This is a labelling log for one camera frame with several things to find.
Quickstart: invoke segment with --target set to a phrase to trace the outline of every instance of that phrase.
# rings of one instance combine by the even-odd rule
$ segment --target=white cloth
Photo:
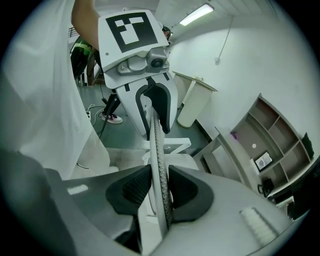
[[[73,77],[68,28],[73,0],[47,0],[7,49],[0,73],[0,147],[69,179],[92,131]]]
[[[119,171],[117,167],[109,166],[109,153],[93,128],[77,164],[70,179],[88,178]]]

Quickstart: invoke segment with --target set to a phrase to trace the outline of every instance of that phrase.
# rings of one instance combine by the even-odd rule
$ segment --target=person's arm
[[[75,0],[71,23],[78,34],[97,50],[99,50],[98,19],[95,0]]]

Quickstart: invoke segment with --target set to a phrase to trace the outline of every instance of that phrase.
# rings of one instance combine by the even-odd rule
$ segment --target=power strip
[[[87,112],[86,112],[86,115],[88,116],[88,118],[89,118],[89,120],[90,120],[90,122],[91,122],[91,111],[87,111]]]

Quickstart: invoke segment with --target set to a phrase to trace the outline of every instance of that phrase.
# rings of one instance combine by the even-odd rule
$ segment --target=small sign
[[[269,153],[265,152],[262,156],[260,156],[254,162],[256,164],[256,167],[259,169],[259,172],[261,172],[264,168],[266,168],[272,162],[272,159]]]

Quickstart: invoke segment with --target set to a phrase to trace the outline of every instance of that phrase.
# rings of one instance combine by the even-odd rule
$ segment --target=white wall
[[[259,93],[320,155],[320,73],[312,52],[294,26],[282,18],[238,16],[221,55],[230,18],[204,25],[175,42],[170,69],[199,76],[218,90],[198,117],[215,138],[215,126],[233,129]]]

